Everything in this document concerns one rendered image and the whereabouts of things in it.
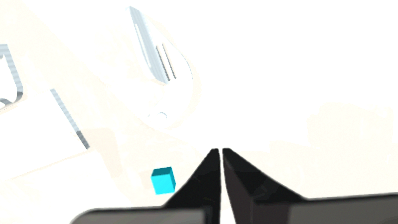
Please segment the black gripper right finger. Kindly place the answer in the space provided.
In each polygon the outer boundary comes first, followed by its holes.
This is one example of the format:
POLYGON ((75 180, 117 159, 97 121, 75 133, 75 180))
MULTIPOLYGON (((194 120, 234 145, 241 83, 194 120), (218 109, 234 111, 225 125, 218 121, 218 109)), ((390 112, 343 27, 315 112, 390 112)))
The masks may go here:
POLYGON ((398 224, 398 192, 308 198, 222 148, 235 224, 398 224))

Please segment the small cyan cube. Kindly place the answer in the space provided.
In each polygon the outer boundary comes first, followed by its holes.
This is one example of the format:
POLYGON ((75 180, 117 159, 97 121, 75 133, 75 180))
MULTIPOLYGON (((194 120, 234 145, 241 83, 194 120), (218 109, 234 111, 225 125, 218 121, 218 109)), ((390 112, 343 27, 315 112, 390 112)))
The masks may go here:
POLYGON ((172 167, 153 169, 150 178, 156 195, 175 191, 176 182, 172 167))

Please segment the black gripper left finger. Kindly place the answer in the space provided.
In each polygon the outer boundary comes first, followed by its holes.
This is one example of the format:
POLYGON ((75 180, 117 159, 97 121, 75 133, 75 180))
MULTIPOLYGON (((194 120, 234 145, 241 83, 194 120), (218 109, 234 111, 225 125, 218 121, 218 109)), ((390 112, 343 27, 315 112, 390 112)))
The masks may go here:
POLYGON ((161 206, 92 208, 68 224, 221 224, 221 206, 221 156, 212 148, 161 206))

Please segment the white flat plate with holes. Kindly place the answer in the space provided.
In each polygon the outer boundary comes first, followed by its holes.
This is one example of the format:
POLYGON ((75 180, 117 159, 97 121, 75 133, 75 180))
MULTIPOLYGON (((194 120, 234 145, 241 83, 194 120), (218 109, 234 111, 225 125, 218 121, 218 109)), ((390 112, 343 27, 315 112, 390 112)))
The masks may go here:
POLYGON ((23 85, 7 43, 0 43, 0 110, 17 103, 23 85))

